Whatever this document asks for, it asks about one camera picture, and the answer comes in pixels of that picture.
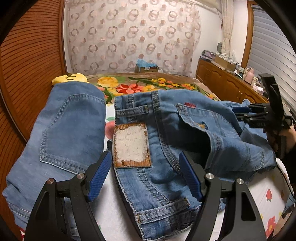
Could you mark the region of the person's right hand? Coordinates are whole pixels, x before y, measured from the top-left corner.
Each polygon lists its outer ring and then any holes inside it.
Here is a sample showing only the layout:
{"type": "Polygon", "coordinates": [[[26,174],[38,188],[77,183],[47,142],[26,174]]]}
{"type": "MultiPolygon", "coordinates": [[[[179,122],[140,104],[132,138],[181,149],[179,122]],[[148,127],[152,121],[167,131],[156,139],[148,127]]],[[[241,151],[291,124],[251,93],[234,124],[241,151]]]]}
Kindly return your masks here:
{"type": "Polygon", "coordinates": [[[283,129],[280,132],[276,131],[267,131],[263,130],[264,133],[266,133],[268,143],[272,147],[272,149],[277,152],[279,145],[276,143],[275,138],[277,136],[282,136],[286,138],[286,146],[285,146],[285,154],[283,158],[280,160],[282,162],[292,160],[295,158],[295,128],[294,126],[290,126],[289,129],[283,129]]]}

